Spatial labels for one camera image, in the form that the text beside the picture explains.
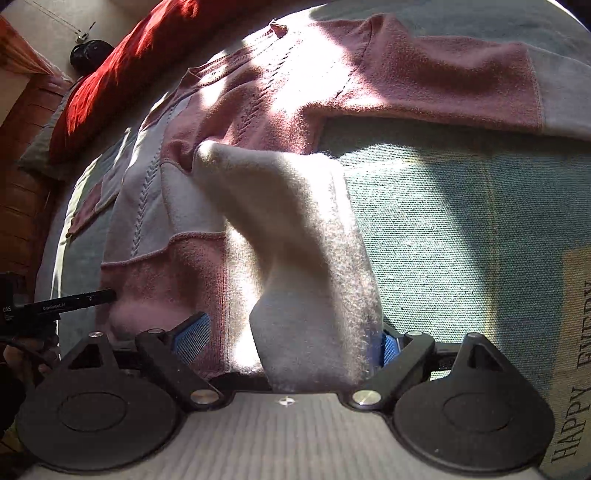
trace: metal screw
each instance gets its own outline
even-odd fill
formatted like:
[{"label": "metal screw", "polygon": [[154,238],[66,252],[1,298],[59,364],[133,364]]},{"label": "metal screw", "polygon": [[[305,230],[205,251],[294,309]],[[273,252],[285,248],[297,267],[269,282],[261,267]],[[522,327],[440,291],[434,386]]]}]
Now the metal screw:
[{"label": "metal screw", "polygon": [[220,399],[219,394],[214,390],[195,390],[191,393],[191,401],[197,405],[211,405]]},{"label": "metal screw", "polygon": [[375,405],[380,400],[382,400],[382,395],[375,390],[357,390],[353,394],[353,401],[357,405]]},{"label": "metal screw", "polygon": [[277,403],[283,407],[289,407],[291,405],[293,405],[294,403],[296,403],[296,401],[291,398],[291,397],[283,397],[280,398]]}]

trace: wall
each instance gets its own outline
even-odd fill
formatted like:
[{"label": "wall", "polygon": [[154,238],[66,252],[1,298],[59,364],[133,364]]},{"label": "wall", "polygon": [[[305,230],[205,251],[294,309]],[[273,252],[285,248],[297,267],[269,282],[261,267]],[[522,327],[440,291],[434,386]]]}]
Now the wall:
[{"label": "wall", "polygon": [[82,31],[96,21],[90,38],[105,40],[113,46],[142,18],[110,0],[14,0],[2,15],[35,50],[72,78],[78,77],[70,65],[70,52],[78,35],[52,14]]},{"label": "wall", "polygon": [[134,18],[144,18],[160,0],[111,0]]},{"label": "wall", "polygon": [[0,125],[27,86],[29,77],[0,69]]}]

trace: curtain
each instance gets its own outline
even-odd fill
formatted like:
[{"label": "curtain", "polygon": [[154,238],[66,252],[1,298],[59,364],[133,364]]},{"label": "curtain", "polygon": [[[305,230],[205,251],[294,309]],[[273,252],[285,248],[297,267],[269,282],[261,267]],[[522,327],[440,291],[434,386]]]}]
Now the curtain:
[{"label": "curtain", "polygon": [[47,73],[56,75],[58,73],[1,15],[0,68],[21,74]]}]

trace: seam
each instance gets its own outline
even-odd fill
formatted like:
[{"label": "seam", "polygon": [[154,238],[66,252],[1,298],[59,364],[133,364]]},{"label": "seam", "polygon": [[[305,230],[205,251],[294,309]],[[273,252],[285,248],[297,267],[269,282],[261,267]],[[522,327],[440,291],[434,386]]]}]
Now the seam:
[{"label": "seam", "polygon": [[531,83],[534,87],[534,94],[535,94],[535,104],[537,107],[537,118],[538,118],[538,131],[542,133],[544,131],[545,126],[545,115],[544,115],[544,105],[542,104],[542,97],[540,93],[540,84],[538,82],[538,76],[535,71],[534,61],[531,58],[529,49],[524,46],[525,48],[525,56],[527,58],[528,66],[530,67],[530,78]]},{"label": "seam", "polygon": [[359,59],[359,63],[357,64],[357,66],[352,69],[349,73],[349,77],[347,78],[347,80],[345,81],[345,84],[343,85],[343,88],[341,88],[341,90],[336,92],[335,95],[335,101],[339,98],[339,96],[341,95],[341,93],[343,93],[346,88],[347,85],[352,81],[353,79],[353,75],[355,75],[355,73],[357,73],[357,71],[361,68],[361,64],[363,63],[363,61],[365,60],[365,53],[368,51],[369,48],[369,44],[371,43],[372,39],[374,37],[374,24],[372,22],[372,18],[369,19],[369,38],[368,38],[368,42],[365,45],[365,48],[363,49],[363,52],[361,54],[361,58]]},{"label": "seam", "polygon": [[150,252],[149,254],[145,254],[145,255],[139,255],[135,258],[130,258],[128,260],[123,260],[123,261],[119,261],[119,262],[103,262],[101,263],[100,267],[101,268],[109,268],[109,267],[125,267],[127,265],[133,265],[139,262],[142,262],[144,260],[149,260],[150,258],[154,258],[157,257],[159,255],[162,255],[163,253],[166,252],[166,250],[169,249],[169,247],[178,241],[182,241],[182,240],[188,240],[191,238],[196,238],[199,240],[222,240],[224,238],[226,238],[226,232],[184,232],[184,233],[177,233],[176,235],[173,235],[172,237],[170,237],[170,239],[168,240],[168,244],[166,245],[166,247],[161,248],[159,250],[155,250],[153,252]]},{"label": "seam", "polygon": [[[166,124],[170,122],[170,117],[172,116],[173,112],[174,110],[171,109],[168,113]],[[146,213],[146,208],[148,206],[148,192],[150,191],[150,185],[152,185],[154,179],[156,178],[156,174],[158,173],[158,168],[160,166],[160,152],[162,150],[163,142],[164,139],[160,142],[160,145],[158,146],[158,151],[155,153],[154,158],[148,166],[146,176],[144,177],[144,184],[142,185],[142,190],[139,194],[138,213],[135,218],[134,238],[131,244],[131,258],[136,257],[138,254],[139,242],[141,239],[142,227],[144,224],[144,215]]]},{"label": "seam", "polygon": [[271,86],[275,82],[275,79],[277,77],[277,73],[279,72],[280,68],[284,65],[284,63],[287,61],[287,58],[289,57],[291,51],[294,49],[295,46],[296,45],[294,44],[291,47],[289,47],[287,49],[287,51],[285,52],[285,54],[280,58],[280,60],[277,62],[277,64],[273,68],[273,71],[272,71],[271,75],[269,76],[266,85],[264,86],[264,88],[262,90],[260,90],[258,92],[258,95],[256,93],[254,93],[252,95],[249,105],[246,109],[246,112],[244,113],[244,115],[241,118],[242,126],[238,129],[238,134],[236,136],[235,145],[239,145],[240,142],[242,141],[242,137],[246,133],[248,126],[250,125],[252,120],[256,117],[258,111],[261,109],[261,105],[263,103],[263,100],[267,97],[268,92],[271,90]]}]

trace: red pillow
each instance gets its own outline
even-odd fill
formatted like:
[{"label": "red pillow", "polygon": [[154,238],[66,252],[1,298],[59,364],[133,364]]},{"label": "red pillow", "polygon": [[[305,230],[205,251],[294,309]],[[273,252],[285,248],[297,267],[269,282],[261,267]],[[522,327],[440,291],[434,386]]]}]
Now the red pillow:
[{"label": "red pillow", "polygon": [[79,83],[53,131],[50,163],[72,159],[134,93],[222,24],[271,0],[164,0]]}]

